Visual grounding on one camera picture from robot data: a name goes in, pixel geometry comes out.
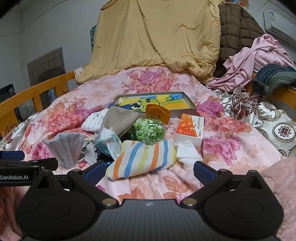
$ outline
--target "screw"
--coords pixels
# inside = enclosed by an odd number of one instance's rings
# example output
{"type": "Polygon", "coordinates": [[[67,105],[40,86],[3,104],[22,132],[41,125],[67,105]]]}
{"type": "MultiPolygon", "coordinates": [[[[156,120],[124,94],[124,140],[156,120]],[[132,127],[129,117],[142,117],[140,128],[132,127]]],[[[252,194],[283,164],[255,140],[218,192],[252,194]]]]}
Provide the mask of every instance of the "screw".
{"type": "Polygon", "coordinates": [[[116,204],[116,200],[114,198],[105,198],[102,203],[105,205],[105,206],[113,206],[116,204]]]}
{"type": "Polygon", "coordinates": [[[185,198],[183,200],[183,204],[185,204],[186,206],[193,206],[193,205],[197,204],[197,201],[193,198],[185,198]]]}

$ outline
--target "wooden bed frame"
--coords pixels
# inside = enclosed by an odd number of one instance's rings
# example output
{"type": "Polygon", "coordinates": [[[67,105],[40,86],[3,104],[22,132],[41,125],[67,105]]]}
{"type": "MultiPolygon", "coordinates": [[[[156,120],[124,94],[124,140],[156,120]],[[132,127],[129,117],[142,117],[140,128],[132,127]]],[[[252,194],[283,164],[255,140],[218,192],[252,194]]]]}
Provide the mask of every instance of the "wooden bed frame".
{"type": "Polygon", "coordinates": [[[28,88],[10,99],[0,103],[0,135],[4,138],[19,123],[14,109],[26,101],[32,99],[36,112],[43,110],[40,94],[54,88],[56,97],[68,93],[67,81],[75,79],[74,71],[62,74],[40,84],[28,88]]]}
{"type": "MultiPolygon", "coordinates": [[[[74,71],[46,80],[40,84],[28,88],[10,99],[0,103],[0,135],[4,138],[15,126],[18,125],[14,109],[26,101],[32,99],[36,112],[43,110],[40,94],[54,88],[56,97],[68,93],[67,81],[75,78],[74,71]]],[[[252,93],[252,84],[246,86],[247,92],[252,93]]],[[[296,91],[278,87],[267,99],[273,103],[275,99],[280,100],[296,110],[296,91]]]]}

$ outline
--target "medicine box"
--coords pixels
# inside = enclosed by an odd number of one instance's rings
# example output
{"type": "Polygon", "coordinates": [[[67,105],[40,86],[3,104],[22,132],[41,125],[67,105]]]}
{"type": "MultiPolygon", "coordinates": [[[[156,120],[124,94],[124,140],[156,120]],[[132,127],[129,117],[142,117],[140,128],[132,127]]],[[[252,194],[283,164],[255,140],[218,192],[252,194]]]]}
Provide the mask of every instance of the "medicine box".
{"type": "Polygon", "coordinates": [[[191,141],[196,149],[200,149],[203,138],[205,119],[200,116],[182,114],[176,131],[175,143],[191,141]]]}

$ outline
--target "blue gripper pad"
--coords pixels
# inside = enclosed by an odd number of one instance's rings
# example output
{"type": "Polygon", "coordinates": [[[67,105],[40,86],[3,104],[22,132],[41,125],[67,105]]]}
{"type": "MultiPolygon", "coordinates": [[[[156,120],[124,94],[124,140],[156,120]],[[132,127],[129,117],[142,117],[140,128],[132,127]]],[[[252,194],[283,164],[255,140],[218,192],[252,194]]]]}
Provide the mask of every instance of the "blue gripper pad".
{"type": "Polygon", "coordinates": [[[206,185],[216,178],[216,170],[208,165],[197,161],[193,166],[194,176],[203,184],[206,185]]]}
{"type": "Polygon", "coordinates": [[[23,151],[3,151],[0,159],[4,161],[22,161],[25,158],[23,151]]]}
{"type": "Polygon", "coordinates": [[[84,179],[88,180],[93,185],[97,185],[105,174],[106,164],[102,161],[101,163],[96,163],[85,169],[84,179]]]}

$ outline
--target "white wall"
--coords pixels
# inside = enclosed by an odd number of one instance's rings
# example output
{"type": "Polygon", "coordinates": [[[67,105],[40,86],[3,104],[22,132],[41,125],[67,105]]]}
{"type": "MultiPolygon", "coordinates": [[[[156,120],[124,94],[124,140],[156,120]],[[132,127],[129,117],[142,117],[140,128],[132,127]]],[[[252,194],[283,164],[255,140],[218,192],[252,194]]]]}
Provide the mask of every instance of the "white wall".
{"type": "Polygon", "coordinates": [[[0,19],[0,88],[13,84],[15,92],[24,89],[19,58],[20,15],[9,12],[0,19]]]}
{"type": "MultiPolygon", "coordinates": [[[[264,26],[263,12],[268,10],[275,11],[296,26],[296,16],[278,0],[249,0],[249,5],[250,7],[248,12],[258,22],[264,32],[266,32],[266,30],[264,26]]],[[[290,57],[296,61],[296,48],[286,41],[280,39],[279,37],[274,37],[279,41],[280,45],[289,53],[290,57]]]]}
{"type": "MultiPolygon", "coordinates": [[[[35,0],[21,14],[20,64],[24,88],[30,87],[27,63],[62,47],[65,71],[89,63],[90,29],[107,0],[35,0]]],[[[71,90],[76,85],[69,81],[71,90]]]]}

